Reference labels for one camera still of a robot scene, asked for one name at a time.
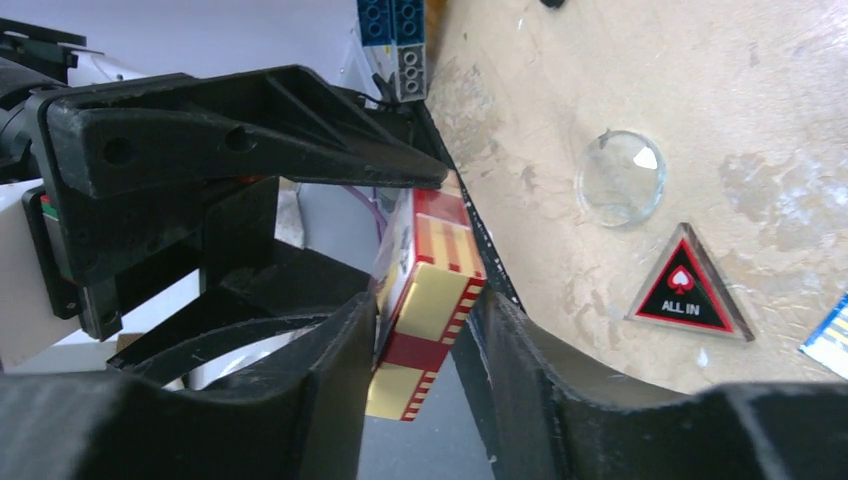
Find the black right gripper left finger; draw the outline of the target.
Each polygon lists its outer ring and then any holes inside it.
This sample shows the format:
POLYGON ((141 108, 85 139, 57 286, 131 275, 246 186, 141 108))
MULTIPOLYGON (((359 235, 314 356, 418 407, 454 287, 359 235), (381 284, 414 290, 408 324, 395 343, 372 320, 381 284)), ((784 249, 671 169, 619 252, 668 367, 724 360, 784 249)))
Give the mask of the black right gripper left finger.
POLYGON ((353 479, 375 336, 361 293, 201 391, 127 373, 1 379, 5 479, 353 479))

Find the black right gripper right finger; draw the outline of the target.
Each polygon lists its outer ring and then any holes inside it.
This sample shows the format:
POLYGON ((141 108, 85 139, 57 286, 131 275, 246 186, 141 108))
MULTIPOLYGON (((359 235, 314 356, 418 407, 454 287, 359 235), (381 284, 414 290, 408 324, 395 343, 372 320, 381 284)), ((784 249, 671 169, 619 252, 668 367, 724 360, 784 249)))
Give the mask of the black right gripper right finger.
POLYGON ((843 479, 843 383, 687 395, 621 373, 488 291, 476 312, 510 479, 843 479))

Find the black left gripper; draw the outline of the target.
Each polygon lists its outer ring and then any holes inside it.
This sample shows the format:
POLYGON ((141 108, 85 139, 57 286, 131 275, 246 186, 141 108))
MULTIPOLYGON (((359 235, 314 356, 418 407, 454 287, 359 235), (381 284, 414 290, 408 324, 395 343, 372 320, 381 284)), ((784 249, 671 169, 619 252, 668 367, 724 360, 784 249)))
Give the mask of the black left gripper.
POLYGON ((40 172, 95 199, 23 187, 20 370, 179 375, 311 327, 369 281, 276 235, 296 195, 273 178, 146 189, 251 176, 437 188, 448 169, 289 65, 43 92, 40 172))

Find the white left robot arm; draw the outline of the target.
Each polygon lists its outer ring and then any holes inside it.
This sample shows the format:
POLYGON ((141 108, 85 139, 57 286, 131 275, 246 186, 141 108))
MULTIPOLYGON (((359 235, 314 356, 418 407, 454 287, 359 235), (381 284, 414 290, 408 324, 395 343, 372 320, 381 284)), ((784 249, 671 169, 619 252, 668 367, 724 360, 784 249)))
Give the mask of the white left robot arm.
POLYGON ((192 271, 208 291, 264 267, 280 179, 436 188, 447 177, 309 68, 71 87, 85 46, 1 23, 1 183, 23 188, 54 326, 103 341, 192 271))

